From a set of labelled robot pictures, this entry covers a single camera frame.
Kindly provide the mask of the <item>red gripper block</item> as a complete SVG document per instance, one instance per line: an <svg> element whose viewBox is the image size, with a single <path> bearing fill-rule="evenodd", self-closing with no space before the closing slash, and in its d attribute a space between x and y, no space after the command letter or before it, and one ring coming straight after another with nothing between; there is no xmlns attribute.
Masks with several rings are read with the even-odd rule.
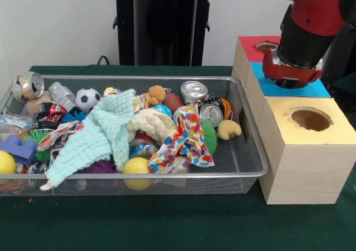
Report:
<svg viewBox="0 0 356 251"><path fill-rule="evenodd" d="M264 54L262 69L264 76L275 79L277 86L298 89L303 87L303 83L313 83L321 76L323 59L320 59L313 68L300 68L283 62L276 50L267 50Z"/></svg>

